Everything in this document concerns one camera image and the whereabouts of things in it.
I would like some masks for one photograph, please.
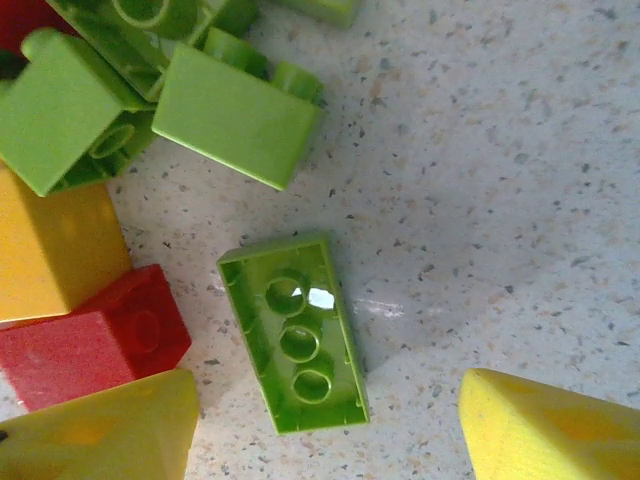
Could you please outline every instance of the yellow block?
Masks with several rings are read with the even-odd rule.
[[[0,423],[0,478],[182,480],[198,411],[172,370]]]
[[[640,410],[471,369],[459,414],[477,480],[640,479]]]
[[[131,268],[104,185],[40,198],[0,164],[0,322],[69,313]]]

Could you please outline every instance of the granite surface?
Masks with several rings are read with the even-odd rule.
[[[284,193],[158,140],[110,191],[194,339],[187,479],[473,478],[484,366],[640,407],[640,4],[364,0],[336,31],[265,5],[252,41],[327,84]],[[277,437],[216,260],[333,232],[369,426]],[[22,413],[0,380],[0,417]]]

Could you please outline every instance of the red block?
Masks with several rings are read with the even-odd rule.
[[[29,411],[175,368],[191,345],[159,265],[74,312],[0,330],[0,367]]]
[[[42,27],[75,34],[45,0],[0,0],[0,50],[20,55],[22,40]]]

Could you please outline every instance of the speckled countertop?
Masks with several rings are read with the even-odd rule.
[[[164,140],[110,184],[194,338],[187,479],[473,478],[456,414],[473,366],[640,407],[639,31],[625,0],[365,0],[344,32],[265,5],[253,41],[327,84],[289,190]],[[372,422],[281,438],[215,262],[317,228]],[[20,413],[0,381],[0,417]]]

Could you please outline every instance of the plastic toy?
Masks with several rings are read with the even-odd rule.
[[[322,110],[322,84],[212,28],[204,53],[178,45],[153,130],[267,185],[286,188]]]
[[[38,30],[0,90],[0,157],[40,196],[122,173],[155,138],[142,100],[79,38]]]
[[[74,33],[45,0],[0,0],[0,50],[21,55],[20,44],[25,37],[43,27]]]
[[[0,423],[0,478],[183,480],[198,411],[173,370]]]
[[[0,322],[69,313],[131,270],[102,185],[40,198],[0,164],[0,205]]]
[[[177,40],[199,48],[215,25],[244,34],[254,0],[47,0],[145,99],[155,102]]]
[[[478,480],[640,478],[640,410],[483,369],[459,409]]]
[[[285,7],[293,8],[310,17],[330,23],[336,27],[348,28],[358,13],[360,0],[271,0]]]
[[[0,330],[0,343],[0,367],[32,411],[175,368],[191,338],[152,265],[69,315]]]
[[[232,250],[218,268],[278,433],[368,422],[327,238]]]

